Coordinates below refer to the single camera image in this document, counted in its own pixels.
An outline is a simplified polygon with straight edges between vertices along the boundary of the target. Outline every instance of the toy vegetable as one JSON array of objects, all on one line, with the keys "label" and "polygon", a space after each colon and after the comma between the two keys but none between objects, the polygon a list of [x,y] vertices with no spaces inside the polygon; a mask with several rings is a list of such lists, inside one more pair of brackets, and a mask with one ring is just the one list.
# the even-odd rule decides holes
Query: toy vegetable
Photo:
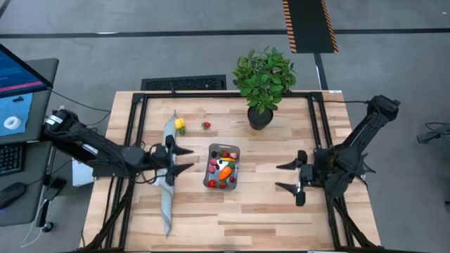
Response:
[{"label": "toy vegetable", "polygon": [[185,127],[186,123],[184,123],[183,118],[178,118],[175,120],[175,128],[180,132],[181,135],[184,135],[186,133]]},{"label": "toy vegetable", "polygon": [[229,177],[231,175],[231,172],[233,172],[233,170],[229,166],[225,166],[220,171],[219,180],[225,180],[227,177]]}]

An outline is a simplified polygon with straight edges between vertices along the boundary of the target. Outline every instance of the red strawberry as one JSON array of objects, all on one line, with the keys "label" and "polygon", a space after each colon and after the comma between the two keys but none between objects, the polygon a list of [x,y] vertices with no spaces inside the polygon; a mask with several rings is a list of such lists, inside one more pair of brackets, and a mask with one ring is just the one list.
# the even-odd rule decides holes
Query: red strawberry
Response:
[{"label": "red strawberry", "polygon": [[210,126],[211,126],[211,124],[209,122],[203,122],[202,123],[202,128],[203,129],[209,129]]},{"label": "red strawberry", "polygon": [[216,188],[217,187],[217,182],[214,179],[209,180],[208,181],[208,187],[209,188]]}]

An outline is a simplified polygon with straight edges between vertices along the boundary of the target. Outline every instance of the computer mouse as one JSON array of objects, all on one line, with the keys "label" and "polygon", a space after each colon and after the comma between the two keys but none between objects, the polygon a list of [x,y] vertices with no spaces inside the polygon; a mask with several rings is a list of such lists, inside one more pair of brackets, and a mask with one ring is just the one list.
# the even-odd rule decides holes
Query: computer mouse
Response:
[{"label": "computer mouse", "polygon": [[12,185],[0,190],[0,209],[9,207],[20,196],[25,193],[27,185],[24,183],[13,183]]}]

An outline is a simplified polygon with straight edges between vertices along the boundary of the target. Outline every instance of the potted plant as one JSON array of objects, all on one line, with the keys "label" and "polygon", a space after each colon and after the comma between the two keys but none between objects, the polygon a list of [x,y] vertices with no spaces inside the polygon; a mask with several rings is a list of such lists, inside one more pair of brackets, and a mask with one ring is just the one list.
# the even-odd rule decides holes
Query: potted plant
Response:
[{"label": "potted plant", "polygon": [[247,98],[247,116],[250,126],[261,130],[274,118],[276,104],[283,94],[295,84],[294,63],[285,59],[276,48],[266,47],[258,56],[251,50],[247,57],[239,57],[233,80],[240,94]]}]

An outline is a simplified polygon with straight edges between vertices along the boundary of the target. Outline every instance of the green plant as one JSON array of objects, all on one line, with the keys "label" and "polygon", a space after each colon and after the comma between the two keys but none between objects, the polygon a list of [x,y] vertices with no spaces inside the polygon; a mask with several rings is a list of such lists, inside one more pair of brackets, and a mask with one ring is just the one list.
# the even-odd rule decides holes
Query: green plant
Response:
[{"label": "green plant", "polygon": [[258,56],[251,50],[247,57],[238,58],[238,67],[233,74],[233,83],[239,88],[240,94],[247,98],[248,106],[256,106],[259,113],[265,108],[277,110],[277,103],[289,87],[295,84],[294,63],[283,58],[276,48],[267,52],[267,46]]}]

